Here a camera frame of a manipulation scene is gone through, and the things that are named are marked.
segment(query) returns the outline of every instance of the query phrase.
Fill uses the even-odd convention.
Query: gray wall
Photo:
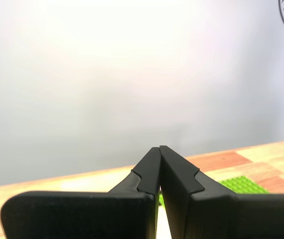
[[[0,185],[278,140],[276,0],[0,0]]]

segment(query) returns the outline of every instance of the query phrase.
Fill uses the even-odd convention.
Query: wooden table
[[[207,153],[187,159],[216,181],[247,176],[271,193],[284,193],[284,142]],[[107,192],[124,179],[133,166],[0,186],[0,208],[10,197],[25,191]],[[157,238],[169,239],[165,211],[159,208]],[[0,239],[4,235],[0,225]]]

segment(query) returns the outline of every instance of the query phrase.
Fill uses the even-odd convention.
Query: green lego baseplate
[[[240,176],[236,178],[230,178],[219,182],[228,189],[234,191],[235,193],[247,193],[247,194],[267,194],[269,193],[265,188],[253,182],[245,176]],[[159,197],[160,205],[164,207],[164,200],[162,193]]]

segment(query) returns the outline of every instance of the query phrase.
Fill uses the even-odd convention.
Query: black plastic part
[[[155,239],[160,161],[153,148],[136,166],[138,175],[132,171],[109,193],[14,196],[0,212],[4,233],[7,239]]]
[[[190,194],[204,187],[194,178],[199,169],[167,146],[162,155],[161,189],[172,239],[183,239],[187,223]]]
[[[284,194],[238,194],[238,238],[284,238]]]
[[[167,147],[160,150],[172,239],[284,239],[284,194],[236,194],[201,171],[194,176],[194,167],[186,169],[190,163]],[[198,185],[203,190],[190,193]]]
[[[138,191],[157,195],[160,184],[161,153],[158,147],[153,147],[132,169],[140,176]]]

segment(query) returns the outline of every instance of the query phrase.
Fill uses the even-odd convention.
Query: wooden tabletop
[[[271,193],[284,193],[284,142],[187,157],[216,181],[247,176]],[[107,192],[123,180],[133,166],[0,186],[0,208],[21,192],[91,191]],[[0,239],[4,239],[0,225]],[[159,208],[157,238],[169,239],[165,211]]]

